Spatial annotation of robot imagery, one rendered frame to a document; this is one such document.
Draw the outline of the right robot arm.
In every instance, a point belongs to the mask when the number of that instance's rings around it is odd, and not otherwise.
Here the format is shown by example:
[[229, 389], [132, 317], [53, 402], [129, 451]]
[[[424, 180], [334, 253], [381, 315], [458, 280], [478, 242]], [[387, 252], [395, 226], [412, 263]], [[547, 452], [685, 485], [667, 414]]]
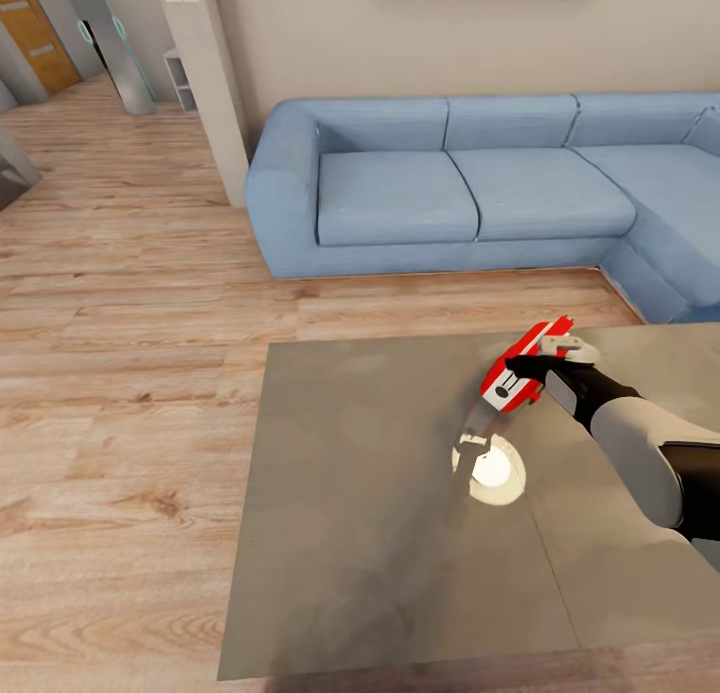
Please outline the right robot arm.
[[558, 356], [575, 336], [543, 336], [506, 369], [536, 379], [603, 449], [641, 512], [680, 532], [720, 574], [720, 434], [683, 420], [593, 368]]

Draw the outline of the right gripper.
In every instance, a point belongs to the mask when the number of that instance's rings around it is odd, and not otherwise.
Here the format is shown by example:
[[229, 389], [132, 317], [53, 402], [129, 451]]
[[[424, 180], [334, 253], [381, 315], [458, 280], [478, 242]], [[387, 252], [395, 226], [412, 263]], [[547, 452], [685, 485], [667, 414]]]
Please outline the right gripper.
[[514, 371], [517, 378], [536, 379], [544, 385], [540, 377], [540, 370], [543, 364], [555, 358], [555, 356], [514, 355], [514, 359], [506, 359], [504, 363], [506, 369]]

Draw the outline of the radio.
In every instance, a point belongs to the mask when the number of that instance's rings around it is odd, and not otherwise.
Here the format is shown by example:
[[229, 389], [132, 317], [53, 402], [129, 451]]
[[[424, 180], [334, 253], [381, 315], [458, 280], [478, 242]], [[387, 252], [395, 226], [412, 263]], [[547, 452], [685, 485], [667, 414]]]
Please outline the radio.
[[556, 323], [539, 323], [516, 346], [511, 346], [505, 354], [497, 358], [495, 365], [489, 370], [480, 387], [482, 397], [490, 402], [500, 412], [511, 412], [520, 406], [527, 398], [529, 404], [534, 404], [540, 398], [542, 384], [536, 379], [517, 378], [514, 371], [508, 371], [504, 361], [514, 359], [514, 355], [536, 356], [539, 351], [538, 341], [546, 335], [569, 336], [568, 331], [574, 324], [565, 317], [560, 317]]

